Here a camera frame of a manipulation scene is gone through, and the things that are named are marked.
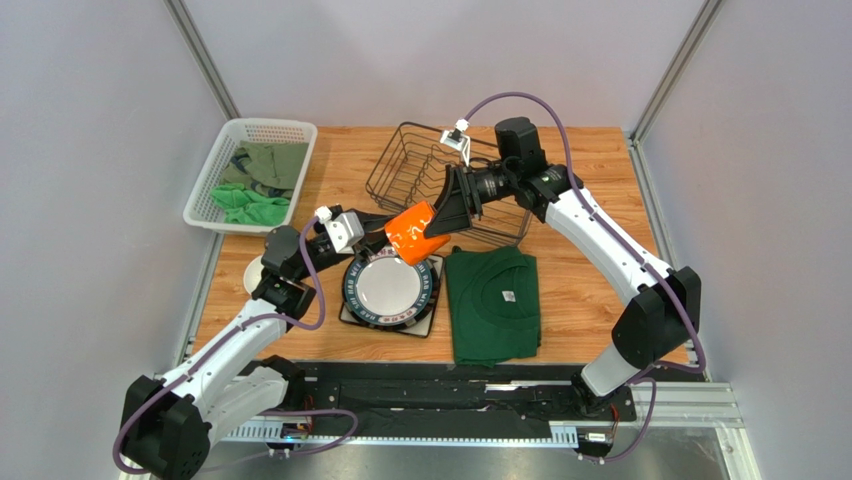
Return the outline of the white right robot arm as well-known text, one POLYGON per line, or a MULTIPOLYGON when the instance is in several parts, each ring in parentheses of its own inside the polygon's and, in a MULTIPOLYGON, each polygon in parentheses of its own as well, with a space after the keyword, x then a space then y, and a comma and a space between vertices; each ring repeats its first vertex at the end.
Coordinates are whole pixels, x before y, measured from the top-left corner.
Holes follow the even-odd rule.
POLYGON ((690 267, 674 269, 648 252, 599 205, 570 163, 548 161, 537 127, 526 117, 494 127, 498 157, 475 159, 464 119, 442 132, 441 144, 460 162, 445 169, 444 186, 427 224, 428 237, 471 229, 486 204, 515 203, 569 240, 603 274, 624 310, 609 345, 571 378, 571 405, 592 417, 630 381, 654 367, 700 327, 701 279, 690 267))

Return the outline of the orange ceramic mug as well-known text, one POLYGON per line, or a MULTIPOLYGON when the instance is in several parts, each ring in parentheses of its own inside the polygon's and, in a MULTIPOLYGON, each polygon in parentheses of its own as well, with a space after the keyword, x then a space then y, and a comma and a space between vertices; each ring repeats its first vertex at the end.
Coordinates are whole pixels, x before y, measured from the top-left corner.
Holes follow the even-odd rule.
POLYGON ((385 235, 397 255, 408 265, 415 265, 446 245, 450 235, 427 238, 425 230, 436 211, 428 201, 420 201, 387 222, 385 235))

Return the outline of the aluminium front rail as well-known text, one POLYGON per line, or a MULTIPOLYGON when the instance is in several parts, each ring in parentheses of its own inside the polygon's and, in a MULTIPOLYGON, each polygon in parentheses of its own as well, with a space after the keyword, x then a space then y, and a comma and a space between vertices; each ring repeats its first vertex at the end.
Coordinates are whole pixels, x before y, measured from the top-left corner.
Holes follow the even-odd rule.
POLYGON ((623 387, 583 406, 567 381, 462 381, 326 378, 269 381, 243 377, 209 407, 139 381, 126 412, 149 405, 126 435, 121 453, 151 473, 188 479, 224 441, 273 450, 316 443, 338 446, 414 443, 567 448, 606 464, 618 457, 620 429, 644 436, 653 427, 712 428, 729 474, 760 473, 735 406, 708 383, 663 382, 623 387))

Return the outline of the olive green cloth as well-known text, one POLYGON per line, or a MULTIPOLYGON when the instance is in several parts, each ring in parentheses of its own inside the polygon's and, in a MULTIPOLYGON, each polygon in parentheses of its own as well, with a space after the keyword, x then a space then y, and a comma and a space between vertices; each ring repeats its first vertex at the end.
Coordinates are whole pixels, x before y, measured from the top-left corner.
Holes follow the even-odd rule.
POLYGON ((308 143, 242 141, 226 162, 220 184, 242 185, 269 198, 291 199, 308 143))

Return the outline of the aluminium frame post right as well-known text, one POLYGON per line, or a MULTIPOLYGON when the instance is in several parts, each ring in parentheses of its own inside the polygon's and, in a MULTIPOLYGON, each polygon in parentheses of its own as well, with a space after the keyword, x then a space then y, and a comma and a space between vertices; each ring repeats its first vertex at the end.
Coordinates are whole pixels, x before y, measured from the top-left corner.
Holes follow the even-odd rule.
POLYGON ((667 103, 678 92, 679 83, 724 6, 722 0, 701 3, 635 128, 625 134, 657 251, 660 258, 673 266, 679 266, 681 262, 658 189, 662 171, 660 160, 674 144, 671 109, 667 103))

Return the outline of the white ribbed bowl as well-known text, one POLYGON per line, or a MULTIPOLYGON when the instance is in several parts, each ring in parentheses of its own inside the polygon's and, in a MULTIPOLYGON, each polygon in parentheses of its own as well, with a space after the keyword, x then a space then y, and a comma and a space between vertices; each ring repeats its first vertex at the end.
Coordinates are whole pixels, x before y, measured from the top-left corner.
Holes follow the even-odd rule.
POLYGON ((245 268, 242 281, 243 287, 247 294, 252 297, 254 291, 260 285, 263 278, 264 266, 262 264, 262 257, 255 257, 245 268))

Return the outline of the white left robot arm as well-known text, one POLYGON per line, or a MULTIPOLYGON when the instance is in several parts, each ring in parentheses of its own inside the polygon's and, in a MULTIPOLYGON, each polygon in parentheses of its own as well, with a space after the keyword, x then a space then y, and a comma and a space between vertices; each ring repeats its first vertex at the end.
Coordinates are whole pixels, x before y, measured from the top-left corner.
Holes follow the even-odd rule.
POLYGON ((291 329, 323 324, 323 318, 302 319, 313 303, 326 313, 319 272, 379 252, 388 243, 390 219, 334 206, 319 208, 301 230, 273 228, 265 238, 261 279, 235 318, 172 370, 130 385, 112 446, 115 465, 130 475, 191 479, 208 471, 205 461, 219 441, 255 416, 284 420, 284 437, 269 454, 286 458, 308 454, 301 444, 316 418, 353 418, 342 409, 308 409, 305 374, 286 359, 271 356, 251 373, 243 370, 291 329))

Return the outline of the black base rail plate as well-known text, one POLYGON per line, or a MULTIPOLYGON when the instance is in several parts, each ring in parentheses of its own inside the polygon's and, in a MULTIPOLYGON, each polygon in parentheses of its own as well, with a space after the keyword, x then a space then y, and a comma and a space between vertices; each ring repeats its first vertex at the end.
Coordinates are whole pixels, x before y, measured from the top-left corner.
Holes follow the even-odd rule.
POLYGON ((302 362, 282 410, 341 409, 317 419, 316 437, 413 441, 550 440, 558 426, 586 422, 608 430, 638 420, 643 385, 587 404, 572 364, 493 368, 441 363, 302 362))

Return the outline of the folded dark green t-shirt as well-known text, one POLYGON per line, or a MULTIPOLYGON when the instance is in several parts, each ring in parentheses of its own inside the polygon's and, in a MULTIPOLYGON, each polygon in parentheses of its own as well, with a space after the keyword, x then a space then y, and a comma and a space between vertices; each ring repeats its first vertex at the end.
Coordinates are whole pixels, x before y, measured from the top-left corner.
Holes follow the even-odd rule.
POLYGON ((514 246, 457 249, 445 264, 454 362, 493 367, 541 344, 537 259, 514 246))

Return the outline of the aluminium frame post left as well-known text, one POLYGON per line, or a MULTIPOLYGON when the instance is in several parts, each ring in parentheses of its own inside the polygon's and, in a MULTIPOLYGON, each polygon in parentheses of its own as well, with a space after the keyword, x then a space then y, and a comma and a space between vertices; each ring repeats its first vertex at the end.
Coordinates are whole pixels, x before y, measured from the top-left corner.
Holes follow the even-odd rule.
POLYGON ((165 0, 164 4, 222 113, 228 120, 240 118, 241 114, 236 102, 226 86, 225 80, 217 68, 186 2, 183 0, 165 0))

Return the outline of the aluminium frame post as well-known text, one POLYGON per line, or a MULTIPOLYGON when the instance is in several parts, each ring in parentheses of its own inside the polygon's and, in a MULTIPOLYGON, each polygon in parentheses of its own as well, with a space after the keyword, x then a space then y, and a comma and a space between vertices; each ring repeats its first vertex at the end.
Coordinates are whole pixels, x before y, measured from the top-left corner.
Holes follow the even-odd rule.
POLYGON ((217 68, 186 2, 183 0, 165 0, 164 4, 222 113, 228 120, 240 118, 241 114, 236 102, 226 86, 225 80, 217 68))
POLYGON ((701 3, 635 128, 625 134, 657 251, 660 258, 673 266, 679 266, 681 262, 658 189, 662 171, 660 160, 674 144, 671 109, 667 103, 678 92, 679 83, 724 6, 722 0, 701 3))

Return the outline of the white plastic basket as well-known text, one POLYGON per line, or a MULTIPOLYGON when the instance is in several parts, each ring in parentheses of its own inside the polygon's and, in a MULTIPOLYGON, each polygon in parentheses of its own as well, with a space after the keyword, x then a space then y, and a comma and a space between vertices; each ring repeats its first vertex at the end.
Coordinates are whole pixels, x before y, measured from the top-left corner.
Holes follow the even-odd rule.
POLYGON ((303 144, 305 152, 297 161, 297 170, 293 176, 295 180, 293 194, 288 210, 281 219, 283 224, 289 224, 301 200, 317 138, 318 128, 309 122, 265 118, 238 118, 226 122, 195 182, 184 208, 184 221, 191 226, 217 233, 255 236, 268 233, 271 230, 269 226, 228 222, 226 211, 215 204, 211 192, 220 185, 226 167, 231 164, 231 159, 236 156, 236 150, 243 142, 276 145, 303 144))

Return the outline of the bright green cloth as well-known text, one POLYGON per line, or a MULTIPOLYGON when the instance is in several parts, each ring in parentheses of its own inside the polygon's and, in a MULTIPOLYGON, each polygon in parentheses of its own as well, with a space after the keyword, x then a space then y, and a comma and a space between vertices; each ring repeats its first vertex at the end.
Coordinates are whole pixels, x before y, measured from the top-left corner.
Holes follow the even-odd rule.
POLYGON ((289 199, 268 197, 242 184, 219 185, 209 196, 223 211, 227 224, 277 226, 284 221, 290 207, 289 199))

